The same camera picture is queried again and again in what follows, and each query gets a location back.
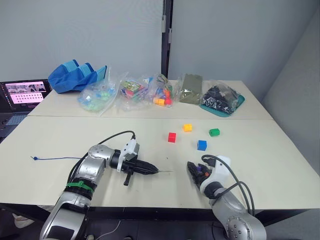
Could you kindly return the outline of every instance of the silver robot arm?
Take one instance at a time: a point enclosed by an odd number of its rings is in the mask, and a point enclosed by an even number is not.
[[[218,156],[218,158],[228,166],[231,163],[228,157]],[[196,166],[192,162],[188,162],[187,167],[200,192],[210,199],[212,211],[223,225],[228,238],[230,240],[266,240],[267,234],[262,223],[247,212],[231,191],[223,193],[226,190],[223,184],[230,175],[229,170],[222,163],[216,164],[215,161],[210,160],[211,164],[209,160],[206,162],[214,167],[212,170],[202,164]]]
[[[138,160],[139,147],[135,139],[131,139],[121,151],[102,144],[92,146],[87,158],[74,168],[71,179],[42,227],[40,240],[83,239],[91,199],[106,167],[127,173],[125,186],[134,172],[157,173],[155,166]]]

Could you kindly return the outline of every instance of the green strap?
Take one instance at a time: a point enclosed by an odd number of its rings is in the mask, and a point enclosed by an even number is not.
[[[67,187],[78,187],[78,188],[83,188],[85,190],[89,190],[92,193],[94,193],[94,190],[89,187],[88,185],[85,185],[84,181],[79,181],[79,182],[69,182],[66,184]]]

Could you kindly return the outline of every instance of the blue block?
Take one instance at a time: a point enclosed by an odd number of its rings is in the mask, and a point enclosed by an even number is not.
[[[196,147],[200,151],[205,151],[207,149],[207,141],[199,140]]]

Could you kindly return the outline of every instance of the green block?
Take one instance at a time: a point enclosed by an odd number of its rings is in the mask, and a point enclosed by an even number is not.
[[[209,134],[210,134],[211,137],[219,136],[220,135],[220,130],[219,130],[219,128],[210,129]]]

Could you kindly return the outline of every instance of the laptop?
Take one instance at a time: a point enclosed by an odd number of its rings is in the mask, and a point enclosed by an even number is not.
[[[47,79],[0,82],[0,138],[7,137],[50,92]]]

